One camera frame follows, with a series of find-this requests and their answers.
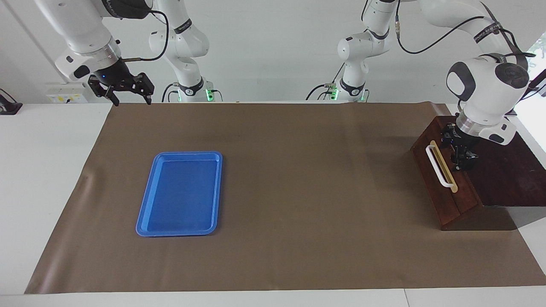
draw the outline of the blue plastic tray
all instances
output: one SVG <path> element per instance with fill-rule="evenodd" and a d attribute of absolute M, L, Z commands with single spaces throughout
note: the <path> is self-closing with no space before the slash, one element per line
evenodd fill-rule
<path fill-rule="evenodd" d="M 164 152 L 153 160 L 136 232 L 142 237 L 207 235 L 218 220 L 222 155 Z"/>

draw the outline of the white handle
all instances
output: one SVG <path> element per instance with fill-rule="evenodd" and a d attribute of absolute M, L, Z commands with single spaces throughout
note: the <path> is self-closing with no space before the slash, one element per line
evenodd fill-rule
<path fill-rule="evenodd" d="M 429 157 L 429 160 L 430 160 L 430 164 L 432 164 L 432 168 L 434 169 L 434 171 L 436 172 L 436 176 L 438 176 L 438 180 L 440 181 L 440 183 L 442 184 L 442 186 L 444 187 L 449 187 L 449 188 L 452 188 L 454 187 L 455 185 L 454 184 L 450 184 L 448 183 L 443 175 L 442 175 L 442 171 L 440 170 L 440 167 L 438 166 L 438 163 L 436 162 L 436 159 L 434 158 L 434 153 L 432 152 L 432 150 L 434 149 L 434 145 L 429 145 L 426 147 L 426 155 Z"/>

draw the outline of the brown paper sheet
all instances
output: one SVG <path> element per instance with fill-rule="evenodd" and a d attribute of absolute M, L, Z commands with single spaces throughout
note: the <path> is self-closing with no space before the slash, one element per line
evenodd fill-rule
<path fill-rule="evenodd" d="M 439 230 L 409 150 L 442 114 L 430 103 L 113 108 L 26 293 L 545 285 L 518 231 Z M 155 155 L 201 150 L 224 156 L 216 231 L 139 237 Z"/>

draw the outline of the black cable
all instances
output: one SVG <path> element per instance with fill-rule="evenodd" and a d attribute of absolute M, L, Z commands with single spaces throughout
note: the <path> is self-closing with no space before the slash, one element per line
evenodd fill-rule
<path fill-rule="evenodd" d="M 530 83 L 529 83 L 529 88 L 536 88 L 537 86 L 539 86 L 544 80 L 546 80 L 546 69 L 543 70 L 541 73 L 538 74 L 538 76 L 536 78 L 534 78 Z"/>
<path fill-rule="evenodd" d="M 5 90 L 3 90 L 2 88 L 0 88 L 0 91 L 4 92 L 6 95 L 8 95 L 9 98 L 11 98 L 11 100 L 13 100 L 14 103 L 17 103 L 17 100 L 15 100 L 15 98 L 13 98 L 13 96 L 10 95 L 8 92 L 6 92 Z"/>
<path fill-rule="evenodd" d="M 212 90 L 211 92 L 213 92 L 213 93 L 216 93 L 216 92 L 220 93 L 220 98 L 222 99 L 222 102 L 224 102 L 224 95 L 222 95 L 222 92 L 221 92 L 221 91 L 219 91 L 219 90 Z"/>
<path fill-rule="evenodd" d="M 480 57 L 482 57 L 482 56 L 488 56 L 490 58 L 493 58 L 497 63 L 501 62 L 501 59 L 499 59 L 498 57 L 496 57 L 496 56 L 494 56 L 492 54 L 482 54 L 482 55 L 480 55 Z"/>
<path fill-rule="evenodd" d="M 511 53 L 511 54 L 504 55 L 504 56 L 509 57 L 509 56 L 519 56 L 519 55 L 523 55 L 525 57 L 536 57 L 537 56 L 536 54 L 532 54 L 530 52 L 514 52 L 514 53 Z"/>
<path fill-rule="evenodd" d="M 167 95 L 167 101 L 170 102 L 170 95 L 172 93 L 175 93 L 175 94 L 178 94 L 178 91 L 170 91 L 169 94 Z"/>
<path fill-rule="evenodd" d="M 545 87 L 546 87 L 546 84 L 544 84 L 538 91 L 536 91 L 536 92 L 535 92 L 534 94 L 532 94 L 531 96 L 527 96 L 527 97 L 525 97 L 525 98 L 522 98 L 522 99 L 520 99 L 519 101 L 524 101 L 525 99 L 529 99 L 529 98 L 533 97 L 534 95 L 540 93 L 541 90 L 543 90 Z"/>
<path fill-rule="evenodd" d="M 399 19 L 400 2 L 401 2 L 401 0 L 398 0 L 398 6 L 396 7 L 396 22 L 398 22 L 398 23 L 400 23 L 400 19 Z M 398 44 L 400 45 L 400 48 L 402 48 L 403 51 L 405 51 L 405 52 L 407 52 L 409 54 L 412 54 L 412 55 L 416 55 L 416 54 L 420 54 L 420 53 L 425 52 L 426 50 L 429 50 L 430 48 L 434 47 L 436 44 L 441 42 L 444 38 L 448 37 L 448 35 L 455 32 L 455 30 L 457 30 L 458 28 L 460 28 L 460 27 L 464 26 L 465 24 L 471 22 L 472 20 L 484 19 L 484 18 L 485 18 L 485 16 L 475 16 L 475 17 L 469 18 L 469 19 L 461 22 L 460 24 L 455 26 L 453 29 L 449 30 L 449 32 L 444 34 L 444 36 L 440 37 L 437 41 L 435 41 L 434 43 L 432 43 L 430 46 L 428 46 L 427 48 L 425 48 L 423 50 L 419 50 L 419 51 L 409 51 L 409 50 L 407 50 L 402 45 L 402 42 L 400 41 L 400 32 L 398 31 L 398 29 L 396 30 L 396 40 L 398 41 Z"/>
<path fill-rule="evenodd" d="M 161 22 L 162 24 L 164 25 L 167 25 L 163 20 L 159 19 L 159 17 L 157 17 L 157 15 L 155 13 L 152 13 L 152 15 L 157 19 L 159 20 L 159 22 Z"/>
<path fill-rule="evenodd" d="M 167 51 L 167 47 L 169 46 L 169 30 L 170 30 L 169 19 L 167 18 L 167 15 L 165 15 L 165 13 L 162 12 L 162 11 L 150 10 L 149 12 L 152 13 L 152 14 L 154 14 L 154 13 L 161 14 L 165 18 L 165 25 L 167 26 L 167 33 L 165 34 L 165 46 L 163 47 L 163 51 L 161 51 L 161 54 L 159 54 L 158 56 L 156 56 L 154 58 L 141 58 L 141 57 L 125 58 L 125 59 L 123 59 L 123 61 L 125 63 L 127 63 L 127 62 L 139 62 L 139 61 L 143 61 L 143 62 L 156 61 L 156 60 L 160 59 L 165 54 L 165 52 Z"/>
<path fill-rule="evenodd" d="M 324 95 L 324 98 L 323 98 L 322 100 L 325 100 L 325 99 L 326 99 L 326 97 L 328 96 L 328 94 L 333 94 L 333 93 L 332 93 L 332 92 L 329 92 L 329 91 L 325 91 L 324 93 L 322 93 L 322 94 L 318 95 L 318 98 L 317 98 L 317 100 L 320 100 L 320 99 L 321 99 L 321 97 L 322 97 L 322 95 Z"/>
<path fill-rule="evenodd" d="M 161 102 L 165 102 L 165 96 L 167 95 L 167 91 L 172 87 L 174 86 L 174 84 L 169 84 L 167 85 L 167 87 L 165 88 L 165 91 L 163 91 L 163 97 L 161 98 Z"/>
<path fill-rule="evenodd" d="M 311 97 L 311 95 L 313 95 L 313 93 L 318 90 L 319 88 L 321 87 L 326 87 L 326 84 L 321 84 L 321 85 L 318 85 L 317 87 L 313 88 L 313 90 L 309 93 L 309 95 L 307 95 L 307 98 L 305 98 L 305 100 L 309 100 L 309 97 Z"/>
<path fill-rule="evenodd" d="M 336 74 L 336 76 L 334 77 L 334 79 L 332 80 L 332 83 L 334 83 L 334 82 L 336 81 L 337 76 L 340 75 L 340 72 L 341 72 L 341 70 L 343 69 L 344 66 L 345 66 L 345 62 L 341 65 L 340 70 L 337 71 L 337 74 Z"/>
<path fill-rule="evenodd" d="M 362 9 L 362 15 L 360 16 L 361 21 L 364 21 L 364 13 L 366 12 L 367 6 L 368 6 L 368 0 L 366 0 L 366 4 L 364 4 L 364 8 Z"/>
<path fill-rule="evenodd" d="M 513 44 L 516 48 L 520 49 L 520 48 L 518 47 L 518 43 L 515 42 L 515 36 L 514 36 L 514 33 L 512 33 L 512 31 L 506 30 L 506 29 L 504 29 L 504 28 L 500 28 L 500 29 L 498 29 L 498 30 L 501 31 L 501 32 L 510 34 L 510 37 L 512 38 L 512 44 Z"/>

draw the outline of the power socket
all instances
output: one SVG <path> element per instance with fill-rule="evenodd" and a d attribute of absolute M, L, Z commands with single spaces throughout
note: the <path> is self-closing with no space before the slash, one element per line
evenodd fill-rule
<path fill-rule="evenodd" d="M 46 93 L 51 103 L 88 103 L 89 90 L 82 85 L 67 88 L 51 88 Z"/>

